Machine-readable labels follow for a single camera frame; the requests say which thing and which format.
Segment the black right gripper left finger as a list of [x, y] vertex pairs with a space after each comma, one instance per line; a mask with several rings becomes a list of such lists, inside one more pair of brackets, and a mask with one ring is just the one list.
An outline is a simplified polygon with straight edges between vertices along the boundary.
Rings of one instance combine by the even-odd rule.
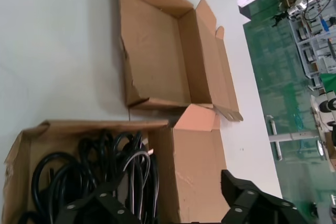
[[59, 213], [60, 223], [139, 223], [139, 219], [113, 196], [121, 179], [100, 184], [89, 196]]

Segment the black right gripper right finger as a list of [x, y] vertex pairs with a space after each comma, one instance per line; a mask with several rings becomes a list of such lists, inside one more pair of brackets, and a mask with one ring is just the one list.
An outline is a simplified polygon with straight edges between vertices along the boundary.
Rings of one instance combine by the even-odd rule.
[[221, 190], [230, 206], [221, 223], [299, 223], [293, 203], [263, 192], [227, 169], [221, 171]]

